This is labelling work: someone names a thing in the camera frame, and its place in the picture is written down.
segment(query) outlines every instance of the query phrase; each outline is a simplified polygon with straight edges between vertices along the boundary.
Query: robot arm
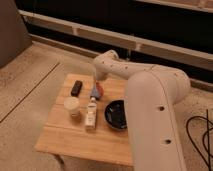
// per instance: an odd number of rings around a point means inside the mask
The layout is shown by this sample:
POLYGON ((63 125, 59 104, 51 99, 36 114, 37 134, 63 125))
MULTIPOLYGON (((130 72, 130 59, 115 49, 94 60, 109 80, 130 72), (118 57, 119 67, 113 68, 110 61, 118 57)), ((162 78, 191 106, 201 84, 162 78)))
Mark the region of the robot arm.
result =
POLYGON ((173 104, 190 89, 175 68, 121 62, 110 50, 94 59, 95 79, 108 73, 128 79, 124 105, 135 171, 185 171, 173 104))

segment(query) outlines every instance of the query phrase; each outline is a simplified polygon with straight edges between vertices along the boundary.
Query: cup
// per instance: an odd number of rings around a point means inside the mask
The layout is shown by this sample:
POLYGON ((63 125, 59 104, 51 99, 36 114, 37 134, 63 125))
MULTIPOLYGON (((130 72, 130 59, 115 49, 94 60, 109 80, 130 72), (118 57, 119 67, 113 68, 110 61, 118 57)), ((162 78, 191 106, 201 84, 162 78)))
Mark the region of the cup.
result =
POLYGON ((69 111, 71 117, 78 117, 80 115, 79 99, 77 97, 67 97, 64 100, 64 107, 69 111))

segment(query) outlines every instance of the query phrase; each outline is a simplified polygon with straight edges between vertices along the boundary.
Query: cable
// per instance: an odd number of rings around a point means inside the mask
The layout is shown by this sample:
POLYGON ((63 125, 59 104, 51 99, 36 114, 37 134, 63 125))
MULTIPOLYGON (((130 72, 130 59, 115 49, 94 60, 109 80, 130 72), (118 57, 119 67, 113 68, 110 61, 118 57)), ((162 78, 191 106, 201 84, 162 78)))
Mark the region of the cable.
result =
MULTIPOLYGON (((208 159, 211 160, 211 158, 213 157, 213 155, 211 154, 210 152, 210 148, 207 148, 206 144, 205 144, 205 139, 206 139, 206 136, 208 136, 207 134, 210 133, 210 131, 213 130, 213 122, 211 122, 208 118, 205 118, 203 116, 193 116, 191 118, 189 118, 186 122, 186 132, 187 132, 187 135, 192 143, 192 145, 194 146, 194 148, 197 150, 198 154, 200 155, 200 157, 203 159, 203 161, 205 162, 205 164, 207 165, 209 171, 211 171, 211 163, 209 161, 206 160, 205 156, 202 154, 202 152, 200 151, 200 149, 198 148, 198 146, 196 145, 196 143, 194 142, 193 138, 191 137, 191 134, 189 132, 189 125, 190 123, 195 120, 195 119, 201 119, 203 121, 206 121, 208 123, 208 127, 209 127, 209 124, 212 126, 212 128, 210 129, 207 129, 207 131, 204 132, 203 136, 202 136, 202 143, 203 143, 203 147, 205 149, 205 151, 208 153, 208 159)), ((210 147, 210 138, 208 138, 208 146, 210 147)))
POLYGON ((207 128, 207 141, 208 141, 208 163, 209 163, 209 171, 211 171, 211 147, 210 147, 210 138, 209 138, 209 111, 206 110, 206 128, 207 128))

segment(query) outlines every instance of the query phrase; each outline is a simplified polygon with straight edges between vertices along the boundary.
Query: wooden table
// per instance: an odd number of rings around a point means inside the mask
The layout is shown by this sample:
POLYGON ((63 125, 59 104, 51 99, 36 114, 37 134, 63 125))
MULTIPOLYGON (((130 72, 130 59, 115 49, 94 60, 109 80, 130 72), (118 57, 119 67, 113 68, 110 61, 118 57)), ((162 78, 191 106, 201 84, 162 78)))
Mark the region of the wooden table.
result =
POLYGON ((127 130, 118 132, 109 127, 104 118, 107 104, 123 99, 125 80, 107 79, 102 83, 104 96, 98 101, 96 130, 87 132, 84 127, 86 106, 93 86, 92 76, 69 74, 47 118, 35 149, 54 154, 61 163, 59 155, 96 160, 119 165, 132 166, 132 157, 127 130), (75 80, 82 80, 79 95, 81 121, 74 121, 64 108, 66 97, 70 96, 75 80))

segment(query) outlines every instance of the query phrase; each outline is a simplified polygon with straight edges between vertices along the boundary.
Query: bottle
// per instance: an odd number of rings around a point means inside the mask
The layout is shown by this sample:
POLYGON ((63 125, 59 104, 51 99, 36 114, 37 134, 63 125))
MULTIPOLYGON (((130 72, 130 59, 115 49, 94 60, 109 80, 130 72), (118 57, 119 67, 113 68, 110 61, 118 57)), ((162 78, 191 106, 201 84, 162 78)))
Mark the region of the bottle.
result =
POLYGON ((87 114, 85 118, 86 130, 94 130, 96 125, 97 103, 95 97, 90 99, 90 103, 87 105, 87 114))

